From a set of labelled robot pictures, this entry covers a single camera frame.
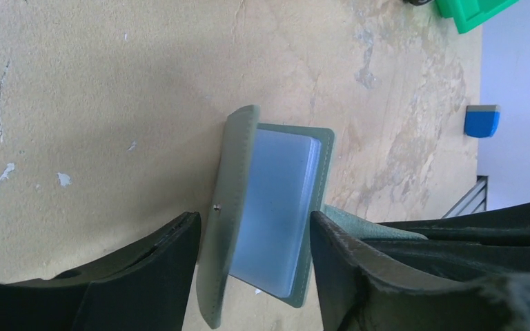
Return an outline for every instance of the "wall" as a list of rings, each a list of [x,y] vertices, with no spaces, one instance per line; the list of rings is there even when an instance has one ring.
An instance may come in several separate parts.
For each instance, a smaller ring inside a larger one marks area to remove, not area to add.
[[[502,107],[498,131],[478,151],[492,210],[530,202],[530,0],[486,22],[482,39],[481,103]]]

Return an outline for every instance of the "green plastic bin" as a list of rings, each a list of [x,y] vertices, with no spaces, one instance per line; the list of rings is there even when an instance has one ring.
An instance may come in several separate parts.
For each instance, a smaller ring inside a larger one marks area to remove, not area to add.
[[[458,33],[466,33],[518,0],[436,0],[442,17],[454,18]]]

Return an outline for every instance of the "light blue page block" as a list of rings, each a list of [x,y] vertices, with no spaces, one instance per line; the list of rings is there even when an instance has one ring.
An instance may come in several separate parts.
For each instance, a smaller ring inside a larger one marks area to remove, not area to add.
[[[229,274],[269,294],[291,295],[321,143],[257,130]]]

